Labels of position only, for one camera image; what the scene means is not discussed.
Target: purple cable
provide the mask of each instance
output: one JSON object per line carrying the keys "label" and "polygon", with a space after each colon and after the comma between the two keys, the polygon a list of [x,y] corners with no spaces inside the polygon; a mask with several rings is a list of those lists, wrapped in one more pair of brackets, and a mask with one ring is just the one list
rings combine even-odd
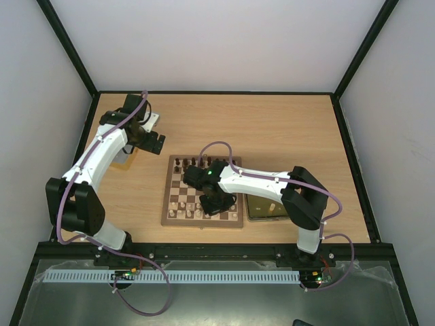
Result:
{"label": "purple cable", "polygon": [[350,237],[348,237],[346,234],[342,234],[342,233],[335,233],[335,234],[331,234],[330,236],[326,236],[325,239],[329,239],[329,238],[334,238],[335,236],[342,236],[343,238],[346,238],[347,241],[349,241],[349,244],[351,245],[351,262],[349,265],[349,268],[347,269],[346,273],[335,283],[332,283],[331,285],[327,285],[325,287],[319,287],[317,289],[308,289],[307,287],[305,287],[302,283],[300,284],[300,286],[307,292],[318,292],[318,291],[323,291],[323,290],[328,290],[331,289],[332,287],[337,286],[338,284],[340,284],[341,282],[344,281],[344,279],[347,277],[347,275],[349,275],[349,273],[351,272],[352,268],[353,268],[353,261],[355,260],[355,249],[353,248],[353,243],[352,240],[350,239]]}
{"label": "purple cable", "polygon": [[[244,175],[246,177],[251,177],[251,178],[257,178],[257,179],[264,179],[264,180],[275,181],[275,177],[270,177],[268,175],[256,175],[254,173],[243,172],[243,168],[241,168],[242,172],[240,172],[239,169],[237,169],[237,167],[232,163],[232,149],[231,149],[230,144],[228,144],[228,143],[226,143],[224,141],[214,141],[214,142],[208,144],[207,146],[205,146],[203,148],[203,150],[199,153],[198,162],[200,161],[201,157],[203,156],[204,151],[207,148],[209,148],[210,146],[213,146],[213,145],[217,145],[217,144],[222,144],[222,145],[227,146],[227,148],[229,150],[229,158],[230,158],[229,159],[230,160],[229,163],[230,163],[230,167],[237,174]],[[327,195],[328,197],[331,197],[337,203],[338,210],[337,210],[337,212],[335,212],[335,213],[333,213],[331,215],[328,215],[328,216],[324,217],[323,219],[321,219],[321,222],[324,222],[324,221],[326,221],[328,219],[336,217],[343,210],[343,205],[341,204],[340,200],[335,195],[331,194],[330,192],[328,192],[325,189],[316,187],[315,185],[310,185],[309,183],[305,183],[305,182],[297,181],[297,180],[292,180],[292,179],[278,178],[278,181],[280,181],[280,182],[287,182],[287,183],[293,183],[294,185],[300,185],[302,187],[310,188],[312,190],[320,192],[321,194],[324,194],[324,195]],[[319,230],[319,237],[320,238],[322,238],[323,233],[324,233],[324,223],[320,223],[320,230]]]}
{"label": "purple cable", "polygon": [[[139,105],[137,106],[137,108],[130,113],[125,119],[123,119],[119,124],[117,124],[116,126],[114,126],[113,128],[111,128],[109,131],[105,132],[101,137],[104,140],[109,134],[111,134],[114,130],[116,130],[117,128],[119,128],[120,126],[122,126],[123,124],[125,124],[127,121],[129,121],[141,108],[142,106],[145,104],[147,98],[148,98],[148,91],[144,90],[141,95],[143,96],[142,101],[139,103]],[[92,155],[92,153],[94,153],[95,149],[98,147],[98,145],[100,145],[101,142],[95,142],[94,145],[88,150],[88,152],[86,153],[86,155],[84,156],[83,160],[80,162],[79,168],[83,169],[83,167],[85,166],[85,164],[87,163],[87,161],[89,160],[89,157]],[[67,187],[65,188],[65,191],[62,195],[62,198],[60,199],[60,204],[59,204],[59,211],[57,213],[57,220],[56,220],[56,235],[58,238],[58,241],[62,244],[62,245],[67,245],[71,242],[73,242],[74,240],[78,239],[78,238],[83,238],[82,235],[77,235],[74,236],[73,238],[69,239],[69,240],[63,240],[62,238],[62,215],[63,215],[63,209],[65,208],[65,203],[67,202],[68,199],[68,194],[69,191],[71,190],[71,187],[74,184],[74,181],[77,179],[77,177],[79,176],[79,173],[76,172],[74,173],[73,177],[71,178],[70,182],[68,182]]]}
{"label": "purple cable", "polygon": [[135,259],[140,259],[140,260],[146,261],[147,263],[152,264],[155,268],[157,268],[162,273],[164,280],[166,281],[166,284],[168,285],[168,298],[167,298],[166,302],[164,303],[164,306],[158,312],[143,312],[143,311],[137,310],[135,307],[130,305],[127,302],[127,300],[125,300],[125,298],[122,296],[122,294],[119,292],[118,288],[116,287],[116,284],[118,283],[120,276],[115,278],[114,291],[116,292],[118,297],[124,302],[124,304],[126,305],[126,307],[128,309],[130,309],[134,313],[139,314],[141,316],[153,317],[153,316],[158,316],[159,314],[162,314],[163,312],[165,312],[169,308],[169,305],[171,304],[171,300],[172,300],[172,287],[171,287],[171,283],[169,282],[169,278],[168,278],[167,274],[164,272],[164,270],[158,264],[156,264],[152,260],[149,260],[149,259],[141,257],[141,256],[131,255],[129,253],[120,253],[119,251],[113,250],[112,248],[102,246],[101,243],[99,243],[98,241],[96,241],[93,238],[88,238],[88,240],[89,240],[89,242],[93,243],[94,245],[96,245],[98,247],[102,247],[102,249],[105,249],[106,251],[109,251],[110,253],[113,253],[114,255],[135,258]]}
{"label": "purple cable", "polygon": [[[258,178],[258,179],[264,179],[264,180],[271,180],[271,181],[275,181],[275,177],[270,177],[270,176],[266,176],[266,175],[256,175],[254,173],[247,173],[247,172],[243,172],[243,169],[241,168],[242,171],[239,171],[239,169],[236,168],[236,166],[232,163],[232,149],[230,144],[224,142],[224,141],[214,141],[210,144],[208,144],[207,146],[205,146],[203,148],[203,150],[199,153],[199,157],[198,157],[198,162],[200,162],[201,157],[203,156],[204,151],[209,148],[210,146],[213,145],[217,145],[217,144],[222,144],[227,146],[228,150],[229,150],[229,163],[231,166],[231,169],[236,172],[237,174],[240,175],[244,175],[246,177],[251,177],[251,178]],[[284,179],[284,178],[278,178],[278,181],[280,182],[287,182],[287,183],[293,183],[295,185],[300,185],[302,187],[307,187],[310,189],[313,189],[317,192],[320,192],[321,194],[327,195],[328,197],[331,197],[338,205],[338,210],[337,212],[328,215],[326,217],[324,217],[323,219],[321,219],[321,223],[320,223],[320,230],[319,230],[319,237],[321,239],[323,239],[323,233],[324,233],[324,221],[331,219],[333,217],[336,217],[337,215],[339,215],[342,210],[343,210],[343,205],[341,204],[340,200],[333,194],[331,194],[330,192],[326,191],[325,189],[316,187],[315,185],[310,185],[309,183],[305,183],[305,182],[301,182],[301,181],[297,181],[297,180],[292,180],[292,179]],[[351,263],[349,268],[347,269],[346,273],[343,275],[342,278],[340,278],[338,281],[336,281],[334,284],[332,285],[328,285],[327,287],[322,287],[322,288],[318,288],[318,289],[307,289],[302,283],[300,284],[302,286],[303,289],[305,289],[305,291],[310,291],[310,292],[315,292],[315,291],[323,291],[324,289],[330,289],[331,287],[334,287],[338,284],[340,284],[346,277],[347,275],[350,273],[350,271],[352,270],[353,267],[353,261],[355,259],[355,251],[353,248],[353,243],[352,240],[350,239],[350,237],[346,236],[345,234],[341,234],[341,233],[335,233],[335,234],[331,234],[330,236],[325,236],[324,239],[329,239],[329,238],[334,238],[335,236],[342,236],[344,238],[346,238],[349,241],[349,244],[351,245],[351,251],[352,251],[352,255],[351,255]]]}
{"label": "purple cable", "polygon": [[[132,113],[130,113],[125,119],[123,119],[119,124],[117,124],[116,126],[111,128],[110,130],[108,130],[107,132],[102,134],[101,135],[102,140],[104,140],[113,131],[115,131],[116,129],[118,129],[122,125],[124,125],[127,121],[129,121],[142,108],[142,106],[145,104],[145,102],[146,102],[146,100],[148,98],[148,91],[144,90],[141,93],[141,95],[143,96],[143,99],[139,103],[139,105],[136,107],[136,109]],[[88,152],[84,156],[83,160],[80,162],[80,165],[79,165],[80,169],[83,169],[83,167],[85,166],[85,164],[89,160],[89,157],[92,155],[92,153],[98,147],[98,145],[100,145],[100,143],[101,142],[99,142],[99,141],[95,142],[94,145],[88,150]],[[79,172],[74,173],[73,177],[71,178],[70,182],[68,182],[68,184],[67,184],[67,186],[65,188],[65,191],[64,191],[64,193],[62,195],[62,198],[60,199],[59,211],[57,213],[57,220],[56,220],[56,235],[57,235],[59,243],[61,243],[62,245],[67,245],[67,244],[73,242],[74,240],[76,240],[78,238],[87,238],[86,236],[84,236],[82,234],[78,234],[77,236],[73,236],[72,238],[70,238],[68,240],[63,240],[63,238],[62,238],[62,232],[61,232],[61,230],[62,230],[62,215],[63,215],[63,210],[65,208],[65,203],[67,202],[68,194],[71,191],[71,187],[73,186],[73,184],[74,184],[75,180],[78,178],[78,176],[79,176]],[[141,257],[141,256],[130,255],[128,253],[120,253],[119,251],[113,250],[112,248],[109,248],[109,247],[106,247],[106,246],[102,246],[101,243],[99,243],[98,241],[96,241],[93,238],[87,238],[87,240],[89,242],[93,243],[94,245],[96,245],[98,247],[101,247],[102,249],[105,249],[106,251],[109,251],[110,253],[113,253],[114,255],[123,256],[123,257],[129,257],[129,258],[135,258],[135,259],[140,259],[140,260],[146,261],[147,263],[152,264],[154,267],[156,267],[162,273],[164,279],[166,280],[166,283],[168,285],[168,291],[169,291],[168,299],[167,299],[166,303],[164,304],[163,308],[160,309],[158,312],[148,313],[148,312],[142,312],[142,311],[137,310],[136,308],[133,308],[124,299],[124,297],[122,297],[121,293],[116,288],[116,282],[117,282],[117,280],[115,280],[115,282],[114,282],[114,289],[116,290],[116,294],[118,295],[118,297],[125,303],[127,308],[132,310],[133,312],[135,312],[137,314],[140,314],[141,316],[157,316],[157,315],[162,314],[164,311],[167,310],[167,308],[169,307],[169,304],[171,303],[171,299],[172,299],[172,288],[171,288],[171,284],[169,282],[168,276],[166,275],[164,270],[158,264],[154,263],[152,260],[146,259],[146,258]]]}

